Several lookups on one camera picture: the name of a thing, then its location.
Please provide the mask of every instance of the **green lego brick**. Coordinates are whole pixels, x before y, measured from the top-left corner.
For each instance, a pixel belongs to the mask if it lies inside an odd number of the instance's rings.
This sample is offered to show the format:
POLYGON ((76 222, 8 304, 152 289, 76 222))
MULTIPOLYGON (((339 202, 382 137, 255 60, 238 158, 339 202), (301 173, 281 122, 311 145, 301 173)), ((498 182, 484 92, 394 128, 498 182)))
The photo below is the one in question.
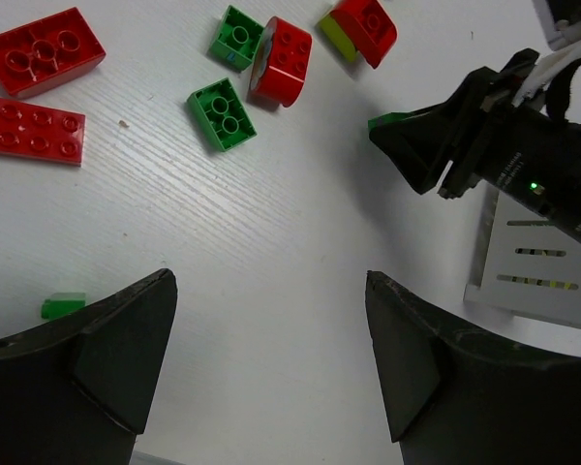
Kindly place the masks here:
POLYGON ((375 129, 383 124, 396 123, 411 117, 411 113, 388 113, 368 121, 368 129, 375 129))
POLYGON ((206 138, 223 152, 256 135, 248 113, 227 78, 194 92, 187 99, 187 105, 206 138))
POLYGON ((229 6, 215 33, 209 53, 229 62, 239 71, 254 62, 264 27, 229 6))
POLYGON ((45 320, 56 320, 85 306, 86 294, 84 293, 53 294, 43 303, 41 317, 45 320))
POLYGON ((331 17, 329 13, 323 16, 319 21, 319 27, 331 43, 338 48, 347 61, 351 63, 355 61, 355 58, 357 58, 357 55, 359 54, 357 48, 355 48, 355 45, 351 42, 349 36, 345 34, 342 27, 338 25, 336 20, 331 17))

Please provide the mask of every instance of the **wood grain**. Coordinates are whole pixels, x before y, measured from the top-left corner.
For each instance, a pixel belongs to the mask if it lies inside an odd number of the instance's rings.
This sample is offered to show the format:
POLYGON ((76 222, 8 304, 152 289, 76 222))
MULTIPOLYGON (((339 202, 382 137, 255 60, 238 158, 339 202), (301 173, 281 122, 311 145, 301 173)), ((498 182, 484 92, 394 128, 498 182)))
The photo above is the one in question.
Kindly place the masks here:
MULTIPOLYGON (((299 101, 247 105, 259 135, 212 155, 183 103, 223 77, 245 95, 249 74, 205 55, 227 4, 80 0, 107 59, 31 102, 87 115, 84 164, 0 158, 0 336, 39 324, 54 292, 97 299, 167 266, 179 307, 138 450, 190 464, 402 463, 365 272, 463 313, 482 189, 452 202, 417 196, 370 145, 366 121, 444 100, 466 73, 520 48, 545 50, 531 2, 438 3, 383 2, 400 39, 376 71, 344 69, 316 39, 299 101)), ((234 5, 311 31, 327 7, 234 5)), ((65 8, 0 0, 0 32, 65 8)), ((466 316, 581 353, 578 332, 486 315, 496 314, 466 316)))

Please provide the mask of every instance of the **yellow-green brick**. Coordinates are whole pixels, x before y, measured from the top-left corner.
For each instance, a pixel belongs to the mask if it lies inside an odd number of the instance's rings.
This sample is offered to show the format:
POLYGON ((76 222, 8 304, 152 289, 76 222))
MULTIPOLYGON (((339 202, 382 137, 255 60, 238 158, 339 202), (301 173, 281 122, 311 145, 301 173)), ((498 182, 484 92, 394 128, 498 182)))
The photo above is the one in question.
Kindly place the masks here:
POLYGON ((331 43, 338 48, 340 53, 342 53, 342 56, 352 63, 359 52, 357 51, 357 48, 355 48, 354 43, 351 42, 351 39, 349 39, 349 36, 347 36, 345 31, 343 31, 338 25, 336 20, 327 13, 327 15, 319 21, 319 27, 331 43))

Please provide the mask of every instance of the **red duplo brick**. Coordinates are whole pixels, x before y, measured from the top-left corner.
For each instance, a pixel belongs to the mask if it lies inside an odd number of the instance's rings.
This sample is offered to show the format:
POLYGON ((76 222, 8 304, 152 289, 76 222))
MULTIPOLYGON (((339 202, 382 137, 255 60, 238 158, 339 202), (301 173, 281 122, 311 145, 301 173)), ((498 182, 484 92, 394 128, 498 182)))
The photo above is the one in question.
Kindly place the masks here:
POLYGON ((311 50, 309 33, 277 16, 272 17, 260 41, 251 92, 290 107, 303 89, 311 50))
POLYGON ((85 116, 0 99, 0 154, 81 165, 85 116))
POLYGON ((0 34, 0 83, 28 98, 85 75, 106 52, 77 8, 0 34))
POLYGON ((342 0, 330 15, 373 68, 398 39, 396 26, 378 0, 342 0))

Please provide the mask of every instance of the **green duplo brick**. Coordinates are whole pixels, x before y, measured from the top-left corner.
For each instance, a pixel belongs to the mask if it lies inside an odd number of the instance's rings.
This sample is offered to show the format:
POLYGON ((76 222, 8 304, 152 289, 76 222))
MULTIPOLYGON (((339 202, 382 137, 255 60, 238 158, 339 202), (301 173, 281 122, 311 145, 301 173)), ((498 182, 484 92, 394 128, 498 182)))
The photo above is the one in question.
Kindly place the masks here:
POLYGON ((41 317, 45 320, 56 320, 85 306, 86 294, 84 293, 53 294, 43 303, 41 317))
POLYGON ((227 78, 194 92, 187 105, 206 138, 223 152, 256 135, 248 113, 227 78))
POLYGON ((260 24, 230 6, 215 34, 209 53, 243 71, 254 62, 263 30, 260 24))
POLYGON ((397 123, 413 116, 412 113, 388 113, 368 121, 368 129, 372 130, 383 124, 397 123))

